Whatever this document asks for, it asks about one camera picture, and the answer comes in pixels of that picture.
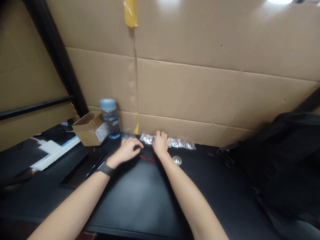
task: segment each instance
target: water bottle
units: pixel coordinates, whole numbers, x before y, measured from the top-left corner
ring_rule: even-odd
[[[115,139],[121,136],[119,119],[117,114],[116,100],[104,98],[100,100],[100,106],[103,113],[104,121],[108,129],[108,137]]]

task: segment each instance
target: phone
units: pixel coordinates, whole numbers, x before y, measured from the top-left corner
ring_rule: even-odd
[[[91,151],[63,178],[61,186],[77,188],[90,177],[105,160],[107,151],[93,147]]]

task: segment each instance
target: person's right hand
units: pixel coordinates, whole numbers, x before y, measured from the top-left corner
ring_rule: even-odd
[[[157,136],[156,136],[155,140],[153,141],[152,146],[153,146],[155,153],[158,156],[159,156],[159,154],[168,151],[170,138],[167,138],[167,137],[168,137],[167,134],[165,134],[164,132],[162,132],[160,135],[160,131],[157,131]]]
[[[138,155],[143,148],[143,144],[136,138],[124,139],[121,147],[107,160],[107,165],[116,168],[119,164],[126,162]]]

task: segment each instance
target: cardboard wall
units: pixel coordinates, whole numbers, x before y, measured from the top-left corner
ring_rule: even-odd
[[[87,104],[116,99],[131,132],[225,146],[320,86],[315,5],[138,0],[130,29],[120,0],[47,3]]]
[[[50,56],[22,1],[0,13],[0,111],[67,96]],[[0,151],[74,116],[63,103],[0,121]]]

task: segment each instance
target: yellow tape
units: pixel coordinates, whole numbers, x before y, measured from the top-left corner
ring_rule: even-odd
[[[123,0],[123,4],[124,4],[124,18],[126,20],[126,24],[131,28],[138,26],[137,1]]]
[[[72,104],[72,102],[70,102],[70,103],[71,103],[71,105],[72,105],[73,110],[76,112],[76,116],[80,119],[80,116],[78,115],[76,108],[74,107],[74,105]]]
[[[138,128],[139,128],[139,124],[138,124],[138,114],[137,114],[137,126],[136,126],[136,129],[134,130],[135,135],[139,134]]]

